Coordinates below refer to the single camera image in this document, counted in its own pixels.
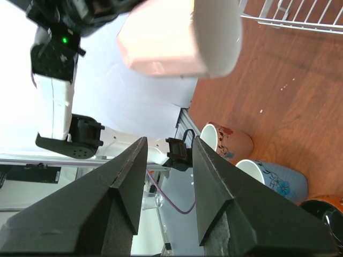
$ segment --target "floral pattern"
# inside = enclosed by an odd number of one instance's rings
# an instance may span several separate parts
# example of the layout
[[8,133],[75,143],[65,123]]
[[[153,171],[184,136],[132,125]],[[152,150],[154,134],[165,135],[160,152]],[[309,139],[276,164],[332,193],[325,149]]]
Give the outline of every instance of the floral pattern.
[[269,178],[271,180],[269,186],[271,187],[271,189],[273,189],[275,192],[282,196],[286,196],[290,193],[289,182],[282,180],[281,178],[279,178],[277,174],[265,168],[260,161],[255,162],[258,166],[262,168],[261,171],[264,174],[269,175]]
[[218,129],[218,149],[219,149],[219,155],[221,157],[223,157],[225,160],[231,160],[235,154],[231,153],[229,151],[229,149],[227,148],[227,146],[224,144],[224,138],[229,137],[230,135],[232,135],[234,132],[227,128],[227,127],[221,127],[221,126],[216,126],[216,128]]

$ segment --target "blue mug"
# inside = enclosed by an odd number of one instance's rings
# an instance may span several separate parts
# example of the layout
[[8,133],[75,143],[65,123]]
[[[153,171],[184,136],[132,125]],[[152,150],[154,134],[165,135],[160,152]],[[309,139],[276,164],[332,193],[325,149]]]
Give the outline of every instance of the blue mug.
[[297,171],[256,160],[241,160],[236,167],[291,202],[301,203],[307,199],[307,179]]

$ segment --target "green led indicator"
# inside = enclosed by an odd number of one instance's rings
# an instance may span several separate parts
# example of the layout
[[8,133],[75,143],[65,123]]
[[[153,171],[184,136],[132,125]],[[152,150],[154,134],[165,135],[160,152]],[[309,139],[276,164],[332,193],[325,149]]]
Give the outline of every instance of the green led indicator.
[[67,38],[67,37],[63,37],[63,38],[62,38],[62,42],[63,42],[64,44],[67,44],[67,43],[68,43],[68,38]]

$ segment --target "brown wood tabletop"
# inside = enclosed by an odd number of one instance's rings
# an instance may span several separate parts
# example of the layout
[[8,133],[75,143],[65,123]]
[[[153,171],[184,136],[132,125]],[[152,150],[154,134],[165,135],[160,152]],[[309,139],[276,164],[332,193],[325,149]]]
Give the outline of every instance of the brown wood tabletop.
[[250,158],[305,174],[309,197],[343,196],[343,35],[243,27],[235,70],[199,80],[190,117],[200,130],[213,121],[247,132]]

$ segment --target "dish rack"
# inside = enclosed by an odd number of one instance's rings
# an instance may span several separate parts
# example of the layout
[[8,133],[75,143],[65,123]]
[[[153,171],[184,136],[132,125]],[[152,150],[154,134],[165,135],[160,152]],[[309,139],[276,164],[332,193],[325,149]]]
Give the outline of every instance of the dish rack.
[[240,0],[240,9],[242,17],[275,28],[343,34],[341,0]]

